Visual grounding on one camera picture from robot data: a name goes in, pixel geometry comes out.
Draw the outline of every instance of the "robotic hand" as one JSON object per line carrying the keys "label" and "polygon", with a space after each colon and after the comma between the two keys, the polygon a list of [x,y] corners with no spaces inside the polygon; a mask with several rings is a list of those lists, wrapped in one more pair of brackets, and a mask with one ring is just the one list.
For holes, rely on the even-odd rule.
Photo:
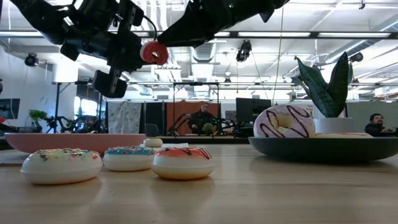
{"label": "robotic hand", "polygon": [[[52,6],[44,0],[11,0],[33,28],[51,43],[62,45],[61,53],[68,58],[76,60],[79,54],[86,54],[105,59],[110,74],[97,70],[93,87],[110,98],[121,98],[126,92],[127,83],[119,79],[123,71],[165,64],[166,47],[198,47],[217,32],[256,14],[267,22],[274,10],[288,1],[193,0],[183,17],[158,36],[158,42],[142,46],[131,27],[140,26],[145,15],[131,0],[83,0],[78,9],[76,0],[66,6]],[[116,34],[108,31],[111,25],[118,27]]]}

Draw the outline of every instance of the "donut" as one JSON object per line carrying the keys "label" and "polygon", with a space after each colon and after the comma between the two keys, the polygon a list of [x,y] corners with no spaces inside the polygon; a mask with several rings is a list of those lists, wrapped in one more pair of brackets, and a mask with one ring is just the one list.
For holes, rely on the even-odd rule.
{"label": "donut", "polygon": [[316,138],[373,138],[366,133],[316,133]]}
{"label": "donut", "polygon": [[145,139],[145,147],[162,147],[163,141],[161,139]]}
{"label": "donut", "polygon": [[114,147],[105,151],[104,166],[112,171],[139,171],[150,169],[155,151],[149,147]]}
{"label": "donut", "polygon": [[158,41],[148,41],[140,49],[140,56],[145,62],[164,65],[169,59],[167,47]]}
{"label": "donut", "polygon": [[100,154],[95,151],[46,149],[26,158],[21,174],[33,184],[70,184],[94,178],[101,167]]}
{"label": "donut", "polygon": [[172,180],[193,180],[207,177],[214,171],[210,153],[197,147],[167,147],[155,153],[152,171]]}
{"label": "donut", "polygon": [[264,110],[254,122],[254,136],[267,138],[312,138],[315,124],[304,109],[276,105]]}

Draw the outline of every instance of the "dark plate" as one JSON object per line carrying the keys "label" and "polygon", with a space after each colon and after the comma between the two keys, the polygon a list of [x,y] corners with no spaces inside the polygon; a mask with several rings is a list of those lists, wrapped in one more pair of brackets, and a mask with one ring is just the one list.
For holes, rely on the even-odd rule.
{"label": "dark plate", "polygon": [[303,162],[366,162],[398,153],[398,138],[249,138],[259,152]]}

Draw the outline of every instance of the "blue sprinkles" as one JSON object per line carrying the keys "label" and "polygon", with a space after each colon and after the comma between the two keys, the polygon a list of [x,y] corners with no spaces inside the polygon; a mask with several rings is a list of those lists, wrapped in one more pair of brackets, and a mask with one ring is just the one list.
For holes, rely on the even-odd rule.
{"label": "blue sprinkles", "polygon": [[114,147],[105,151],[108,155],[147,155],[151,156],[155,154],[153,148],[141,147],[141,146],[129,146],[129,147]]}

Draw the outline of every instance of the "red donut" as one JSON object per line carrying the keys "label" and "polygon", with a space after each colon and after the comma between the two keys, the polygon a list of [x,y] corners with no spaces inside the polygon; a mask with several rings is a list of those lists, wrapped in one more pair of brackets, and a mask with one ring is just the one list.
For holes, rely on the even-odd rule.
{"label": "red donut", "polygon": [[141,47],[140,56],[145,62],[156,62],[157,65],[164,65],[169,59],[167,47],[158,43],[158,41],[146,42]]}
{"label": "red donut", "polygon": [[170,157],[195,157],[201,159],[212,159],[208,151],[198,147],[167,147],[155,153],[156,156]]}
{"label": "red donut", "polygon": [[159,177],[192,180],[207,177],[214,171],[210,153],[202,148],[168,147],[155,153],[152,171]]}

